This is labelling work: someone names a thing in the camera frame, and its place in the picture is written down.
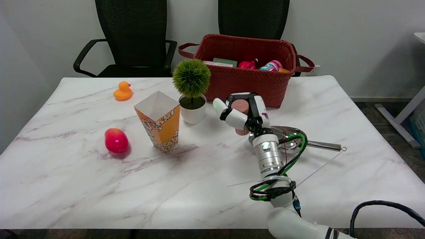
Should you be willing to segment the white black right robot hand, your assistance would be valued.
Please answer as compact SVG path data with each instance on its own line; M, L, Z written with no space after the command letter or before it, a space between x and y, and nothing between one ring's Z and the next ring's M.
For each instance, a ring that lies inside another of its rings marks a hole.
M241 100L248 104L247 113L235 109L236 101ZM221 121L236 130L247 129L254 137L272 134L270 119L263 98L251 92L233 93L224 102L215 98L212 102L214 111Z

